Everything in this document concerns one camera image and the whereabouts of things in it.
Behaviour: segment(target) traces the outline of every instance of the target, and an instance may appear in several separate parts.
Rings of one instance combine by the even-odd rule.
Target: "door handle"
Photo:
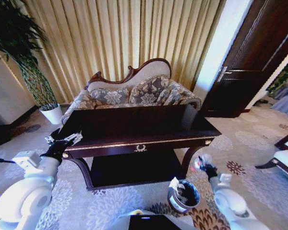
[[[226,72],[226,70],[227,70],[227,66],[224,66],[222,68],[222,71],[220,72],[220,75],[219,75],[219,77],[217,79],[217,82],[220,82],[222,80],[224,74],[231,74],[232,73],[232,72]]]

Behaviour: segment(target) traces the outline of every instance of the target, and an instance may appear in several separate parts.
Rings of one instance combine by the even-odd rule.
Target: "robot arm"
[[[214,201],[218,209],[229,222],[232,230],[269,230],[248,208],[246,201],[230,188],[232,175],[219,173],[211,163],[210,156],[201,156],[195,160],[195,168],[205,171],[214,192]]]
[[[0,230],[33,230],[52,196],[58,166],[66,147],[81,140],[81,133],[55,140],[59,130],[46,140],[48,151],[38,156],[34,151],[18,153],[13,161],[25,169],[24,179],[9,187],[0,197]]]

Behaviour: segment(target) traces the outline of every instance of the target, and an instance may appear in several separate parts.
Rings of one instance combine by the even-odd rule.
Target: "dark wooden table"
[[[193,154],[221,135],[190,105],[75,110],[59,138],[79,130],[83,139],[63,157],[87,190],[184,179]],[[173,149],[186,147],[180,164]],[[91,169],[84,157],[94,157]]]

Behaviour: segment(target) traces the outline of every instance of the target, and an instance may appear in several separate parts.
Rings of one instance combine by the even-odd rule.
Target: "table leg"
[[[88,167],[86,161],[83,158],[68,159],[68,160],[74,162],[80,168],[86,184],[86,189],[88,191],[93,190],[94,187],[92,184],[90,168]]]
[[[256,169],[270,169],[270,168],[273,168],[276,166],[278,160],[273,158],[271,159],[268,163],[266,164],[263,164],[263,165],[258,165],[258,166],[255,166]]]
[[[190,147],[188,149],[188,151],[186,152],[186,154],[184,155],[183,157],[183,160],[182,160],[182,164],[181,164],[181,169],[182,169],[182,174],[184,176],[187,175],[187,172],[188,172],[188,168],[189,168],[189,164],[190,164],[190,161],[191,161],[191,158],[192,156],[194,155],[194,153],[201,149],[202,147],[205,147],[205,146],[196,146],[196,147]]]

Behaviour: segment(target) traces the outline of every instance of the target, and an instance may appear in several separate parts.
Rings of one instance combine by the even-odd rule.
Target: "potted plant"
[[[40,51],[37,39],[45,41],[43,30],[21,13],[11,0],[0,0],[0,51],[19,66],[25,85],[34,97],[39,110],[53,124],[62,116],[48,80],[39,71],[33,51]]]

